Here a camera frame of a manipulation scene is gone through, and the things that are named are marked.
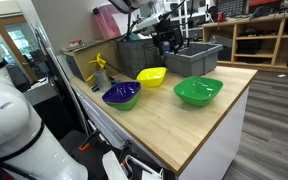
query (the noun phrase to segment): drawer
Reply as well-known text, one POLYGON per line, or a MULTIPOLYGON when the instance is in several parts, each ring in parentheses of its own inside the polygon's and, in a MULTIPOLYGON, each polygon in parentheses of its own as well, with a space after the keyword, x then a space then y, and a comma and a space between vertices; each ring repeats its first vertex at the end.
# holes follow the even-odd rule
MULTIPOLYGON (((95 117, 94 117, 93 114, 90 112, 90 110, 89 110, 89 105, 88 105, 87 103, 85 103, 85 101, 83 100, 84 98, 82 97, 81 94, 79 94, 78 92, 76 92, 76 95, 77 95, 78 99, 80 100, 80 102, 81 102, 81 104, 82 104, 82 107, 84 108, 85 112, 87 113, 88 119, 91 121, 91 122, 88 122, 88 123, 91 123, 90 126, 91 126, 92 130, 95 131, 95 130, 99 129, 99 128, 98 128, 99 125, 94 123, 95 117)), ((104 137, 104 136, 105 136, 104 133, 101 133, 101 134, 100 134, 100 138, 101 138, 103 141, 108 142, 109 140, 108 140, 106 137, 104 137)))
POLYGON ((126 140, 131 140, 133 142, 132 149, 139 157, 147 159, 148 161, 156 162, 161 167, 165 168, 163 163, 153 156, 151 152, 126 132, 119 124, 111 119, 111 117, 99 108, 88 96, 79 90, 76 90, 76 92, 81 96, 82 104, 87 107, 88 116, 90 116, 97 128, 102 132, 112 146, 121 149, 126 140))

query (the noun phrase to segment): butcher block table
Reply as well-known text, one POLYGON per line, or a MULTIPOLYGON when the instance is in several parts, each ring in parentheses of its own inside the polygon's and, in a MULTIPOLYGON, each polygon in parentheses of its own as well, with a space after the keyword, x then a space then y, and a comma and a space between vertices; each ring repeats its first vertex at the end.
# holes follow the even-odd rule
MULTIPOLYGON (((217 67, 203 77, 223 82, 219 94, 205 107, 184 103, 173 88, 184 77, 167 72, 161 86, 146 88, 130 111, 118 111, 92 92, 85 82, 70 79, 91 102, 138 141, 179 179, 221 179, 240 142, 248 87, 256 70, 217 67)), ((134 81, 123 74, 120 81, 134 81)))

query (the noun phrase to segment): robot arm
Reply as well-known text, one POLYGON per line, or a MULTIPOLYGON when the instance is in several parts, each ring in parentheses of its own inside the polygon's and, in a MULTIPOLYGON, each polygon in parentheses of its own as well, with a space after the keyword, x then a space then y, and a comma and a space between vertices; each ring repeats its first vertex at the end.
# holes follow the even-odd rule
POLYGON ((24 95, 0 56, 0 167, 15 179, 87 179, 87 170, 62 148, 24 95))
POLYGON ((159 55, 164 56, 165 48, 164 43, 169 44, 170 52, 177 54, 178 50, 184 45, 184 39, 180 29, 180 25, 172 25, 170 21, 170 15, 172 12, 176 11, 178 8, 183 5, 185 0, 182 0, 180 4, 177 3, 168 3, 167 7, 163 12, 160 12, 156 9, 161 4, 159 0, 109 0, 120 12, 127 14, 129 10, 133 11, 134 9, 139 8, 141 5, 149 3, 151 9, 150 17, 142 20, 136 27, 137 29, 143 29, 145 27, 154 26, 155 32, 152 32, 153 44, 157 47, 159 55))

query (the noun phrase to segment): wooden floor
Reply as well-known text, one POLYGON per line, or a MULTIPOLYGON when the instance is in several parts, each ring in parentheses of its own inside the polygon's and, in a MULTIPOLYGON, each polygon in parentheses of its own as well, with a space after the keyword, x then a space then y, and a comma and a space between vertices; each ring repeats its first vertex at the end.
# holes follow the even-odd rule
POLYGON ((288 179, 288 74, 259 72, 250 86, 240 147, 224 180, 288 179))

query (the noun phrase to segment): white robot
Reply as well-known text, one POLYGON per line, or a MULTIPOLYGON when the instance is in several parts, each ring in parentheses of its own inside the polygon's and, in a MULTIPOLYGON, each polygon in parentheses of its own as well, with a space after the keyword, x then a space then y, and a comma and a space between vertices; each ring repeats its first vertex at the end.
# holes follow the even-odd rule
MULTIPOLYGON (((156 0, 110 0, 119 10, 156 0)), ((72 159, 45 127, 32 105, 9 77, 0 56, 0 166, 16 179, 88 178, 87 169, 72 159)))

